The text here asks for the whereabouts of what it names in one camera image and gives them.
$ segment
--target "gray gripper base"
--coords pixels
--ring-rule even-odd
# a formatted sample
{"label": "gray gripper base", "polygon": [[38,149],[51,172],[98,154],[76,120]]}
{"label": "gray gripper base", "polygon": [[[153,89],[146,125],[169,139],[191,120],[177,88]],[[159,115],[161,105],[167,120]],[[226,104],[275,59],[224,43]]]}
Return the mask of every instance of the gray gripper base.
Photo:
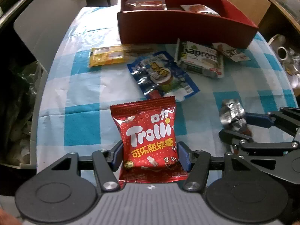
{"label": "gray gripper base", "polygon": [[[70,225],[233,225],[218,216],[198,193],[170,184],[126,184],[104,194],[95,208]],[[275,220],[269,225],[282,225]]]}

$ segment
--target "metal screw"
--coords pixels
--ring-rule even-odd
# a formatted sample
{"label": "metal screw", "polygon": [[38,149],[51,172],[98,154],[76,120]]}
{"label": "metal screw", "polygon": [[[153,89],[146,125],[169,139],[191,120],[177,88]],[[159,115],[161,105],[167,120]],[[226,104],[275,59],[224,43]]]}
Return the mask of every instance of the metal screw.
{"label": "metal screw", "polygon": [[118,186],[118,184],[114,181],[108,181],[103,184],[103,187],[106,188],[107,190],[113,190]]}
{"label": "metal screw", "polygon": [[298,143],[297,142],[292,142],[292,147],[298,147]]}
{"label": "metal screw", "polygon": [[196,190],[200,187],[200,184],[197,182],[189,182],[185,185],[188,190]]}

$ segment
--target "blue snack package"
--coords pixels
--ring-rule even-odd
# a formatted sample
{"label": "blue snack package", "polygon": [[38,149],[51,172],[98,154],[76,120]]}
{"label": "blue snack package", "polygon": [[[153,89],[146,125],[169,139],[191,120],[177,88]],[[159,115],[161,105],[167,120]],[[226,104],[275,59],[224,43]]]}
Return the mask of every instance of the blue snack package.
{"label": "blue snack package", "polygon": [[166,51],[139,57],[127,67],[147,99],[175,96],[183,101],[200,91]]}

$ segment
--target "white snack package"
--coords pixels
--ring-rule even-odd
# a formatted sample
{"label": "white snack package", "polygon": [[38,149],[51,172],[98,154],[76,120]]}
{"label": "white snack package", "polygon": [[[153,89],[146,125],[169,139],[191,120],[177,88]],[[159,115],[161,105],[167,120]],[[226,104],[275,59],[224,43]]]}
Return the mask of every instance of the white snack package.
{"label": "white snack package", "polygon": [[178,39],[174,61],[185,71],[213,79],[224,77],[223,55],[207,46]]}
{"label": "white snack package", "polygon": [[154,167],[157,167],[158,166],[158,163],[157,161],[155,161],[155,159],[151,156],[148,156],[147,157],[148,161],[154,166]]}
{"label": "white snack package", "polygon": [[213,43],[212,46],[221,52],[224,56],[230,58],[231,60],[235,62],[240,61],[248,61],[250,58],[248,58],[244,53],[239,52],[234,47],[231,47],[225,43]]}

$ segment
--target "yellow snack package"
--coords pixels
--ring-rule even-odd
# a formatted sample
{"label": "yellow snack package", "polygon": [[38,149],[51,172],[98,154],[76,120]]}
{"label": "yellow snack package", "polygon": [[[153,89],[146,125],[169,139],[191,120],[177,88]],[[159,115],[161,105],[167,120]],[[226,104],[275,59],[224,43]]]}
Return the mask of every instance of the yellow snack package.
{"label": "yellow snack package", "polygon": [[124,62],[124,50],[122,46],[91,49],[89,67],[122,62]]}
{"label": "yellow snack package", "polygon": [[153,53],[153,51],[156,50],[156,44],[128,44],[92,48],[88,66],[94,67],[106,64],[123,63],[129,61],[132,57]]}

